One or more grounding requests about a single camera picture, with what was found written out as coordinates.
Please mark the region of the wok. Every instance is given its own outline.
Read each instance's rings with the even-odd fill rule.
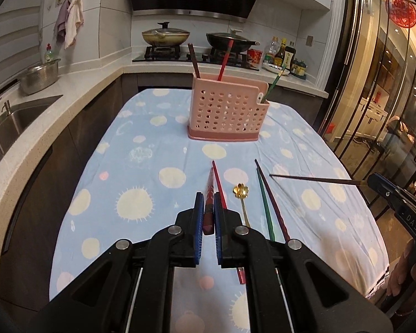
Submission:
[[[142,37],[151,46],[165,47],[183,44],[189,37],[189,32],[181,29],[168,28],[169,22],[158,22],[161,29],[151,29],[142,32]]]
[[[231,39],[234,40],[231,48],[232,53],[241,53],[248,50],[253,45],[260,45],[258,41],[251,41],[247,38],[236,35],[236,32],[242,32],[241,30],[231,30],[231,33],[210,33],[207,34],[209,44],[218,50],[226,51],[228,49],[228,43]]]

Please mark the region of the pot lid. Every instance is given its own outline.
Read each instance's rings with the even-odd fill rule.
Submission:
[[[158,22],[159,25],[162,25],[160,29],[151,29],[148,31],[142,32],[142,35],[156,35],[157,33],[164,34],[166,36],[181,36],[181,35],[189,35],[188,31],[181,30],[181,29],[174,29],[169,28],[168,24],[169,21],[166,22]]]
[[[251,40],[248,40],[246,37],[236,35],[236,33],[235,33],[236,31],[242,32],[241,30],[232,30],[231,33],[216,32],[216,33],[207,34],[207,36],[222,37],[222,38],[226,38],[226,39],[234,39],[236,41],[243,41],[243,42],[251,42]]]

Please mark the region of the towel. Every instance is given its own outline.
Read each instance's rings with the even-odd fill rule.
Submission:
[[[67,34],[68,8],[70,4],[70,0],[64,0],[62,7],[60,7],[57,22],[55,23],[54,36],[56,37],[58,45],[65,41],[65,35]]]
[[[82,0],[72,0],[68,8],[67,33],[65,36],[65,49],[75,43],[78,28],[83,25]]]

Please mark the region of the red paper cut decoration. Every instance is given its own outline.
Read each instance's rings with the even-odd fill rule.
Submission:
[[[386,0],[385,8],[389,10],[390,20],[396,25],[406,29],[416,25],[416,9],[410,0]]]

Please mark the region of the stainless steel sink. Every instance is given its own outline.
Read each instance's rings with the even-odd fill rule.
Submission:
[[[24,102],[11,107],[10,115],[0,116],[0,160],[20,134],[61,96]]]

